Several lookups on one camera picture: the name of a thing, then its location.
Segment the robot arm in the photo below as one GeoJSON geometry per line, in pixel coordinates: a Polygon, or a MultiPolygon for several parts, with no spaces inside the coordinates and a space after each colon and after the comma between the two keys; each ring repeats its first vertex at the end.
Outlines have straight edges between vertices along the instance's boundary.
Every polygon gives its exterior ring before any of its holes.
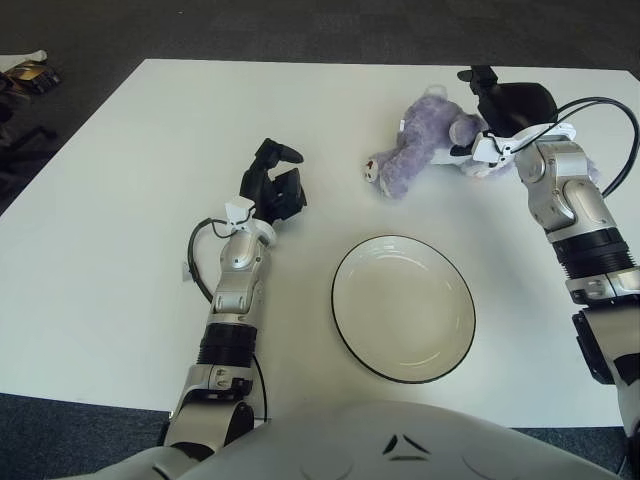
{"type": "Polygon", "coordinates": [[[253,409],[242,400],[253,386],[251,362],[261,316],[262,279],[268,249],[276,242],[271,224],[306,205],[297,169],[273,181],[269,178],[268,170],[281,160],[300,163],[302,156],[266,139],[244,174],[240,196],[225,204],[227,221],[218,222],[226,223],[230,232],[220,255],[215,292],[210,294],[199,284],[211,299],[211,309],[197,362],[189,370],[164,438],[165,446],[199,460],[253,429],[253,409]]]}
{"type": "Polygon", "coordinates": [[[637,450],[640,267],[589,177],[585,153],[572,141],[575,129],[554,123],[555,103],[541,85],[498,84],[490,67],[458,76],[479,96],[479,110],[496,134],[478,135],[473,159],[485,170],[515,162],[529,210],[567,272],[571,298],[586,305],[573,317],[580,349],[593,377],[616,385],[624,429],[637,450]]]}

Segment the stuffed toy paw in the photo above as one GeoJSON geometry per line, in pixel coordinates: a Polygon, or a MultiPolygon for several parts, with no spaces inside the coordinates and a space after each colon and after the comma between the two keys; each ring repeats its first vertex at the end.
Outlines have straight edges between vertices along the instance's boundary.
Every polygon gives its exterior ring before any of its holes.
{"type": "Polygon", "coordinates": [[[446,93],[426,93],[405,112],[396,147],[372,155],[364,166],[365,180],[390,198],[402,198],[411,180],[432,162],[436,151],[466,147],[487,124],[446,99],[446,93]]]}

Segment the gray carpet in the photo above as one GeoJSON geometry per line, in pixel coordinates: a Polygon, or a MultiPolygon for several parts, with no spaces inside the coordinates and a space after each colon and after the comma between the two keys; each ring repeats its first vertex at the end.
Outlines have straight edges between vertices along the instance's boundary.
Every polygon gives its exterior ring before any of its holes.
{"type": "MultiPolygon", "coordinates": [[[[593,67],[640,78],[639,25],[638,0],[21,0],[0,6],[0,53],[48,51],[64,83],[11,126],[54,128],[56,148],[144,58],[593,67]]],[[[0,478],[96,470],[154,445],[165,418],[0,395],[0,478]]],[[[622,459],[618,428],[524,432],[610,470],[622,459]]]]}

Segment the black cable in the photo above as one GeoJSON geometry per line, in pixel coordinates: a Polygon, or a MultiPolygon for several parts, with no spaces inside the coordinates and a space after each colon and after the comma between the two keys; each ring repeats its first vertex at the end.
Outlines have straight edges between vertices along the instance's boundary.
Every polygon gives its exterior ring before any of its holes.
{"type": "Polygon", "coordinates": [[[258,357],[256,354],[253,354],[253,361],[256,364],[256,368],[258,369],[258,375],[260,376],[260,385],[262,385],[262,404],[264,405],[264,414],[262,415],[262,420],[264,423],[267,423],[269,420],[269,416],[267,415],[267,387],[264,382],[264,376],[262,375],[262,369],[260,368],[260,363],[258,362],[258,357]]]}
{"type": "Polygon", "coordinates": [[[520,147],[516,148],[515,150],[512,150],[511,153],[518,153],[521,150],[524,150],[525,148],[527,148],[529,145],[531,145],[533,142],[535,142],[536,140],[538,140],[540,137],[546,135],[547,132],[549,132],[550,130],[552,130],[553,128],[557,127],[558,125],[560,125],[563,121],[565,121],[567,118],[569,118],[571,115],[578,113],[580,110],[584,110],[585,108],[591,107],[593,105],[597,105],[597,102],[593,102],[593,103],[589,103],[587,105],[583,105],[579,108],[576,108],[575,110],[572,110],[571,112],[567,113],[564,117],[559,118],[556,123],[554,123],[553,125],[551,125],[550,127],[546,128],[545,130],[543,130],[541,133],[539,133],[538,135],[536,135],[535,137],[533,137],[531,140],[529,140],[527,143],[525,143],[524,145],[521,145],[520,147]]]}
{"type": "Polygon", "coordinates": [[[561,111],[566,110],[567,108],[571,108],[575,105],[580,105],[581,103],[587,103],[587,102],[613,105],[614,107],[619,108],[624,112],[624,114],[627,116],[627,118],[631,122],[631,125],[633,126],[633,143],[631,144],[631,151],[629,152],[629,158],[627,159],[624,166],[620,170],[620,173],[618,173],[618,175],[611,181],[609,186],[602,191],[602,196],[606,198],[607,196],[611,195],[622,184],[622,182],[624,182],[624,180],[629,175],[629,172],[631,172],[631,168],[633,167],[633,164],[636,161],[636,157],[638,156],[638,146],[640,144],[640,132],[639,132],[640,128],[638,127],[638,119],[636,118],[636,116],[633,114],[633,112],[629,107],[627,107],[623,103],[620,103],[617,100],[614,100],[612,98],[607,98],[607,97],[580,98],[578,100],[574,100],[573,102],[569,102],[566,105],[563,105],[557,110],[556,113],[560,113],[561,111]]]}
{"type": "MultiPolygon", "coordinates": [[[[543,132],[541,132],[538,135],[536,135],[535,137],[533,137],[527,143],[525,143],[524,145],[518,147],[515,150],[512,150],[511,153],[514,154],[514,153],[517,153],[517,152],[519,152],[521,150],[524,150],[525,148],[530,146],[533,142],[535,142],[540,137],[542,137],[547,132],[549,132],[552,128],[556,127],[557,125],[562,123],[564,120],[566,120],[570,116],[578,113],[580,110],[584,110],[585,108],[589,108],[589,107],[592,107],[594,105],[613,105],[614,107],[617,107],[620,110],[622,110],[625,113],[625,115],[629,118],[629,120],[631,121],[631,126],[633,127],[633,142],[631,144],[631,151],[629,152],[629,158],[627,159],[627,161],[623,165],[623,167],[620,170],[620,172],[618,173],[618,175],[616,175],[616,177],[612,180],[612,182],[609,184],[609,186],[602,191],[602,196],[604,198],[606,198],[609,195],[611,195],[622,184],[622,182],[627,178],[627,176],[629,175],[629,172],[631,172],[631,168],[633,167],[633,164],[636,161],[636,157],[638,155],[638,146],[640,144],[640,128],[638,127],[638,120],[636,119],[636,116],[633,114],[633,112],[631,111],[631,109],[629,107],[627,107],[623,103],[618,102],[617,100],[613,100],[612,98],[607,98],[607,97],[585,97],[585,98],[580,98],[578,100],[574,100],[574,101],[569,102],[566,105],[563,105],[562,107],[558,108],[556,110],[556,113],[554,114],[554,116],[556,116],[558,113],[560,113],[560,112],[562,112],[562,111],[564,111],[564,110],[566,110],[568,108],[574,107],[576,105],[581,105],[581,104],[586,104],[586,105],[582,105],[582,106],[576,108],[575,110],[572,110],[571,112],[567,113],[565,116],[563,116],[560,119],[558,119],[553,125],[551,125],[549,128],[545,129],[543,132]]],[[[494,145],[494,148],[496,149],[496,151],[500,155],[503,155],[504,153],[502,151],[500,151],[500,149],[498,148],[498,145],[496,143],[495,138],[494,137],[491,137],[491,138],[493,138],[493,145],[494,145]]]]}
{"type": "Polygon", "coordinates": [[[202,292],[202,294],[205,296],[205,298],[209,303],[213,301],[213,295],[211,295],[211,292],[202,281],[202,277],[200,277],[200,271],[198,270],[198,265],[196,265],[196,261],[193,258],[193,246],[196,242],[196,237],[198,236],[198,232],[209,224],[213,225],[213,223],[214,223],[213,219],[211,218],[205,218],[200,223],[198,223],[193,229],[193,231],[191,232],[191,236],[189,237],[189,243],[187,245],[187,265],[189,267],[189,272],[191,272],[191,278],[193,279],[193,281],[198,286],[198,288],[200,289],[200,291],[202,292]]]}

